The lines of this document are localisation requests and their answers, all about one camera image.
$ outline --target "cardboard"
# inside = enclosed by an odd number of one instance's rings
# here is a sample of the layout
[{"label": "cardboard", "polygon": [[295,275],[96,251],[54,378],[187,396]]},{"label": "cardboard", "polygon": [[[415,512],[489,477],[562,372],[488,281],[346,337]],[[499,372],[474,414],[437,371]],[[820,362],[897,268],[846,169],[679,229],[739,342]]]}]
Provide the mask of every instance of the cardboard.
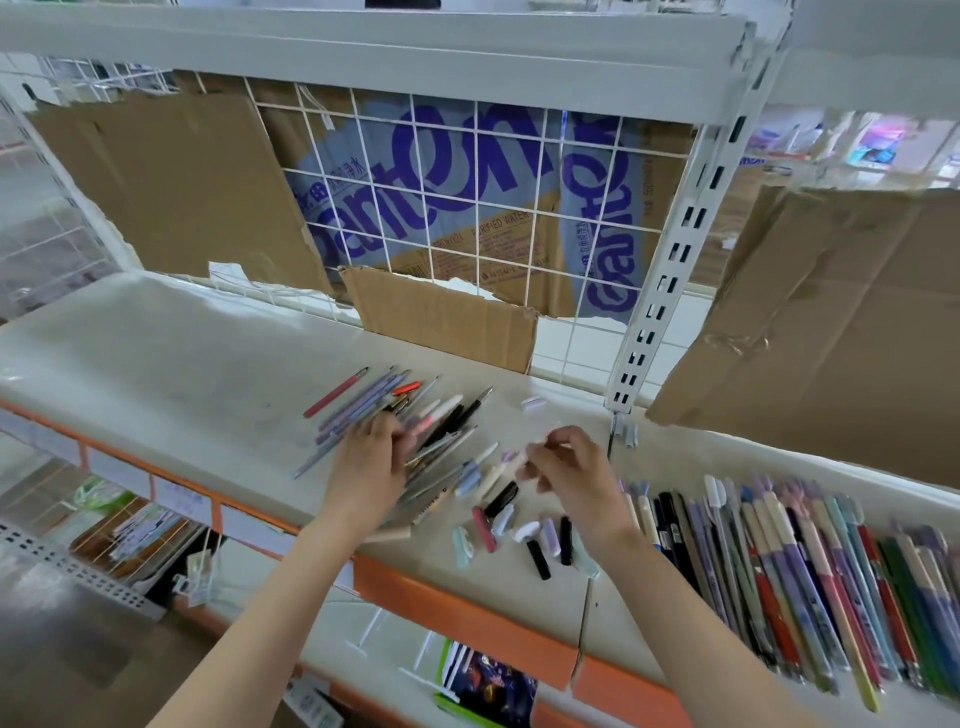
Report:
[{"label": "cardboard", "polygon": [[960,192],[760,199],[647,417],[960,488]]},{"label": "cardboard", "polygon": [[148,270],[331,292],[253,104],[237,95],[125,95],[42,104],[31,121]]},{"label": "cardboard", "polygon": [[530,367],[538,319],[532,308],[375,268],[341,268],[340,275],[367,331],[521,374]]},{"label": "cardboard", "polygon": [[[574,190],[584,191],[598,184],[591,175],[596,175],[597,165],[603,170],[609,164],[609,152],[574,145],[561,148],[559,143],[546,143],[543,174],[537,185],[535,169],[530,168],[530,163],[532,160],[536,168],[540,152],[538,141],[493,143],[492,137],[484,137],[483,145],[478,146],[479,157],[484,160],[483,179],[486,185],[485,192],[481,192],[479,215],[475,217],[473,205],[438,202],[436,207],[430,207],[428,204],[430,208],[427,214],[432,218],[428,240],[423,223],[422,199],[419,194],[409,191],[418,189],[419,184],[414,186],[409,180],[397,176],[397,170],[402,168],[401,159],[410,156],[416,158],[414,149],[405,149],[396,135],[395,125],[366,120],[361,122],[366,139],[364,147],[360,143],[356,120],[333,115],[353,114],[355,100],[357,109],[366,116],[400,119],[406,113],[405,118],[409,120],[407,96],[356,89],[351,99],[347,88],[311,84],[300,84],[298,94],[297,85],[264,79],[249,79],[248,91],[242,78],[205,73],[198,76],[189,71],[177,71],[175,78],[180,89],[186,93],[249,94],[257,102],[271,105],[260,107],[264,126],[280,166],[287,170],[287,181],[304,216],[310,222],[326,225],[325,228],[311,227],[311,231],[327,265],[349,262],[353,266],[370,265],[386,269],[385,258],[389,254],[390,267],[396,273],[440,280],[457,278],[471,283],[476,283],[479,277],[480,286],[502,301],[529,305],[550,316],[573,316],[577,312],[581,282],[551,271],[574,275],[585,272],[587,255],[583,248],[584,241],[587,241],[588,250],[595,226],[540,215],[536,229],[532,230],[534,216],[531,212],[485,206],[483,203],[493,202],[566,215],[589,214],[582,211],[595,205],[602,195],[591,193],[581,200]],[[321,113],[304,114],[299,110],[301,101],[306,108]],[[472,128],[473,103],[470,101],[417,97],[415,104],[418,119],[421,114],[429,114],[425,120],[432,123],[445,123],[452,128]],[[293,108],[274,108],[277,106]],[[494,111],[491,105],[481,104],[481,114],[485,113],[486,107],[490,107],[486,113],[491,116],[496,113],[502,115],[502,120],[496,126],[500,131],[539,135],[542,109],[509,107]],[[323,114],[325,110],[332,113]],[[547,126],[553,130],[553,134],[560,133],[560,119],[558,111],[551,111],[548,115]],[[607,143],[612,143],[615,121],[614,118],[611,127],[610,124],[604,126],[603,117],[571,115],[566,133],[568,138],[572,138],[576,134],[575,128],[580,125],[579,128],[585,130],[582,131],[584,138],[593,141],[606,139]],[[436,167],[423,170],[427,187],[454,196],[463,187],[464,180],[472,174],[472,145],[464,141],[468,137],[458,134],[420,130],[417,147],[425,160],[434,160],[426,163]],[[689,125],[636,119],[625,120],[621,133],[623,145],[673,154],[688,153],[692,138]],[[412,135],[406,139],[407,147],[412,139]],[[443,170],[443,165],[436,161],[437,157],[432,151],[435,144],[449,146],[447,164]],[[468,154],[461,149],[464,144],[470,147]],[[315,160],[314,148],[320,155],[326,174],[358,182],[330,183],[330,196],[346,230],[343,235],[336,230],[327,189],[323,181],[315,176],[320,171],[320,165]],[[605,219],[624,225],[662,227],[683,174],[684,160],[639,153],[623,154],[623,161],[628,163],[623,165],[622,179],[610,191]],[[396,187],[396,190],[378,187],[374,193],[370,193],[368,188],[362,188],[359,183],[368,182],[371,178],[365,159],[369,160],[373,178],[379,183]],[[564,182],[560,180],[561,168],[569,170]],[[373,194],[376,195],[376,204],[384,220],[384,231],[377,228]],[[377,240],[381,232],[397,242],[388,242],[384,249]],[[602,283],[612,281],[635,287],[642,285],[658,237],[653,232],[607,227],[600,229],[597,252],[590,270],[590,277],[597,281],[588,284],[581,305],[581,316],[609,316],[624,322],[629,319],[636,303],[636,292],[604,286]],[[428,242],[432,251],[422,247]],[[481,256],[490,258],[480,261],[479,270],[476,263],[478,249]],[[530,274],[529,286],[528,263],[544,269]]]}]

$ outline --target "pink pen cap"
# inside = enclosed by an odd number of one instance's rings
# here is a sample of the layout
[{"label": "pink pen cap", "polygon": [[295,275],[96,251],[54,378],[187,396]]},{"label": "pink pen cap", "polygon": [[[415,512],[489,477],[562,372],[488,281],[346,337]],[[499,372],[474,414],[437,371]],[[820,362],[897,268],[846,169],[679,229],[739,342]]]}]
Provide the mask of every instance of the pink pen cap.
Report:
[{"label": "pink pen cap", "polygon": [[487,553],[493,553],[496,551],[496,539],[490,531],[490,521],[484,515],[483,509],[475,505],[470,509],[470,514],[473,516],[473,522],[477,524],[477,530],[480,531],[480,538],[483,539]]}]

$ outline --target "purple pen cap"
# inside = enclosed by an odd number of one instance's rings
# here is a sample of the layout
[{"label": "purple pen cap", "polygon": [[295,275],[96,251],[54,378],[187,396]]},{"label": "purple pen cap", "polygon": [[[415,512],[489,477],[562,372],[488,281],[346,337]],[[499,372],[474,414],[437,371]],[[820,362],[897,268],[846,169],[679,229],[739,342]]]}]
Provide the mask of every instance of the purple pen cap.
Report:
[{"label": "purple pen cap", "polygon": [[917,537],[921,544],[927,548],[947,555],[948,544],[944,534],[934,528],[932,525],[921,525],[917,527]]}]

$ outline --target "shelf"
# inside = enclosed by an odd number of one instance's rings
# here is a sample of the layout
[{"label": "shelf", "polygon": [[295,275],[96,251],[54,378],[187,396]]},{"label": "shelf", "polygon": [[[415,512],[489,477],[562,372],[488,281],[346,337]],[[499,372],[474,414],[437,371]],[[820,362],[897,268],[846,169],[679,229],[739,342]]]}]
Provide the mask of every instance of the shelf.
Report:
[{"label": "shelf", "polygon": [[804,0],[771,102],[960,119],[960,5]]},{"label": "shelf", "polygon": [[725,120],[746,30],[720,15],[0,5],[4,51],[690,123]]},{"label": "shelf", "polygon": [[[477,434],[455,461],[493,436],[506,449],[569,422],[600,441],[610,431],[610,413],[594,395],[133,273],[97,281],[0,328],[0,366],[11,373],[0,382],[0,400],[39,423],[7,415],[0,427],[26,427],[28,439],[31,428],[52,427],[84,445],[74,457],[86,465],[97,450],[152,473],[158,502],[215,530],[223,530],[221,506],[228,505],[295,533],[323,501],[331,460],[291,478],[313,451],[317,426],[300,413],[360,367],[385,371],[391,364],[411,367],[413,376],[444,374],[438,397],[494,386],[476,417]],[[549,403],[520,412],[518,404],[531,396]],[[71,442],[56,440],[57,447],[63,441]],[[187,489],[169,500],[167,481]],[[516,503],[520,518],[560,513],[554,496],[538,496],[532,486]],[[470,568],[457,570],[450,533],[469,522],[470,505],[452,501],[413,538],[363,547],[353,564],[354,589],[562,690],[577,659],[588,581],[576,570],[555,570],[540,581],[526,549],[513,543],[495,554],[478,548]]]},{"label": "shelf", "polygon": [[[867,524],[885,528],[890,514],[908,524],[929,523],[951,543],[960,541],[960,497],[917,486],[884,473],[830,463],[745,440],[681,427],[660,428],[632,416],[640,445],[629,450],[614,444],[612,462],[618,475],[650,481],[651,492],[675,489],[688,496],[703,494],[704,473],[749,481],[753,473],[774,478],[794,474],[823,484],[829,493],[845,493],[863,506]],[[677,697],[666,688],[663,674],[640,636],[626,605],[606,576],[590,592],[581,638],[583,660],[573,683],[573,696],[599,710],[642,728],[689,726]],[[956,713],[932,695],[903,684],[885,685],[884,714],[875,716],[860,703],[849,674],[841,675],[843,696],[833,697],[783,679],[801,705],[823,716],[829,725],[851,728],[950,725]]]}]

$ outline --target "wire mesh panel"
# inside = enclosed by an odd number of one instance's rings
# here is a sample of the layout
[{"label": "wire mesh panel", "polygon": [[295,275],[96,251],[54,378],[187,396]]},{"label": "wire mesh panel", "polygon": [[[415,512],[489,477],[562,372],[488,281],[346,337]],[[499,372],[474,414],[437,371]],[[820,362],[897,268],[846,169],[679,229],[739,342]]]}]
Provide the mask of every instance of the wire mesh panel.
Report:
[{"label": "wire mesh panel", "polygon": [[16,94],[21,104],[31,104],[36,98],[31,83],[56,101],[47,81],[52,75],[39,71],[32,58],[0,54],[0,320],[4,321],[117,270],[21,126],[17,109],[5,101]]}]

